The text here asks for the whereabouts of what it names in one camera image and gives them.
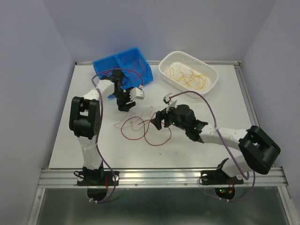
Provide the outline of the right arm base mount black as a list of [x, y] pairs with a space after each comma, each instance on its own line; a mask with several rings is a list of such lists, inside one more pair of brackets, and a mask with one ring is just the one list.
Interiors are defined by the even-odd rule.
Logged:
[[235, 184], [243, 184], [243, 179], [239, 180], [237, 176], [229, 177], [222, 171], [225, 162], [227, 162], [229, 158], [224, 159], [218, 166], [216, 170], [204, 170], [201, 171], [201, 176], [198, 179], [198, 183], [202, 185], [232, 185]]

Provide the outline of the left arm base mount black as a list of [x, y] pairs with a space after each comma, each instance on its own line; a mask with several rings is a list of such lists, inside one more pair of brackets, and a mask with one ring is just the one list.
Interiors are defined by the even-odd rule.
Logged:
[[119, 185], [119, 171], [106, 171], [103, 165], [99, 169], [87, 169], [83, 167], [81, 171], [74, 171], [73, 174], [77, 178], [78, 186], [103, 186], [113, 187]]

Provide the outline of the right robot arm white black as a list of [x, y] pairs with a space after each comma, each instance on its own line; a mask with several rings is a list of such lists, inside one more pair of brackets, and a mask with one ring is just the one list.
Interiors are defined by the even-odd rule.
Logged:
[[230, 180], [247, 172], [266, 175], [281, 152], [280, 147], [259, 126], [246, 130], [216, 128], [196, 119], [188, 105], [169, 106], [158, 111], [151, 123], [157, 130], [171, 125], [180, 128], [194, 142], [223, 145], [241, 152], [235, 158], [223, 159], [216, 170], [204, 170], [199, 181], [203, 185], [229, 184]]

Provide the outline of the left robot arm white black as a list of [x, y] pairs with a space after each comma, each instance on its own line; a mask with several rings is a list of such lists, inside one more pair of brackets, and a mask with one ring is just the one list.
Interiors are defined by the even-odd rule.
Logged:
[[101, 186], [110, 184], [104, 172], [103, 160], [97, 150], [98, 135], [103, 120], [103, 99], [116, 98], [118, 110], [128, 112], [135, 106], [135, 94], [143, 91], [136, 87], [122, 88], [126, 75], [121, 69], [112, 69], [110, 75], [103, 75], [94, 89], [71, 101], [69, 128], [77, 137], [83, 155], [81, 171], [75, 171], [78, 186]]

